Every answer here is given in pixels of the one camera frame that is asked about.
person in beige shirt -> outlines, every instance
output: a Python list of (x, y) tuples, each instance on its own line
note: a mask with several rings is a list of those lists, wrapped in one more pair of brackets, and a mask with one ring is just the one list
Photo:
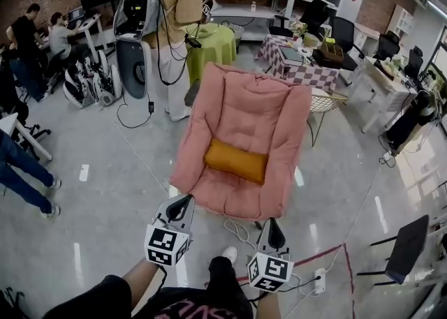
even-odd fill
[[(156, 92), (166, 101), (166, 112), (171, 120), (179, 121), (191, 114), (191, 108), (184, 104), (189, 90), (189, 74), (186, 65), (185, 31), (182, 27), (199, 22), (203, 15), (203, 0), (161, 0), (165, 10), (158, 32), (149, 34), (143, 40), (152, 48), (152, 70)], [(170, 86), (162, 83), (174, 83)]]

round table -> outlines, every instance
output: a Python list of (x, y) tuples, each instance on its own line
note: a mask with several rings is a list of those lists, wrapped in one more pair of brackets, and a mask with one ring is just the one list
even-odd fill
[(228, 27), (205, 24), (200, 25), (197, 31), (197, 24), (191, 24), (186, 27), (186, 32), (191, 36), (195, 36), (197, 32), (196, 40), (202, 45), (201, 48), (193, 49), (187, 59), (191, 84), (202, 79), (203, 69), (207, 62), (231, 65), (236, 60), (235, 34)]

ceiling light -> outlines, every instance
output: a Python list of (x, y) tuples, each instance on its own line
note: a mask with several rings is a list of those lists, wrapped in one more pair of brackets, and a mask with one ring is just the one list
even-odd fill
[(447, 19), (447, 14), (443, 12), (440, 8), (438, 8), (436, 5), (434, 5), (430, 0), (427, 0), (428, 5), (430, 5), (433, 9), (435, 9), (438, 13), (440, 13), (442, 16), (444, 16)]

person in white shirt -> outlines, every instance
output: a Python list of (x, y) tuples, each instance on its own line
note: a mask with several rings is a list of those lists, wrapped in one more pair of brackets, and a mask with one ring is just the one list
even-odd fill
[(61, 53), (61, 59), (75, 63), (82, 61), (88, 53), (89, 47), (84, 44), (70, 45), (68, 38), (78, 33), (81, 21), (76, 23), (74, 30), (65, 27), (65, 20), (61, 13), (54, 13), (50, 19), (52, 28), (50, 30), (50, 49), (53, 54)]

white wire chair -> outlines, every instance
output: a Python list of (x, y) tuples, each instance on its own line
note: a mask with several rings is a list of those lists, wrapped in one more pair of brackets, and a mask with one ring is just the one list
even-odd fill
[(340, 104), (347, 102), (347, 100), (347, 96), (336, 91), (323, 91), (322, 89), (312, 87), (312, 103), (310, 105), (310, 112), (323, 113), (320, 124), (318, 125), (318, 129), (316, 131), (315, 138), (314, 130), (312, 129), (309, 120), (307, 120), (307, 125), (309, 126), (310, 133), (312, 135), (312, 147), (314, 147), (318, 134), (320, 133), (321, 124), (323, 123), (325, 114), (331, 110), (334, 110)]

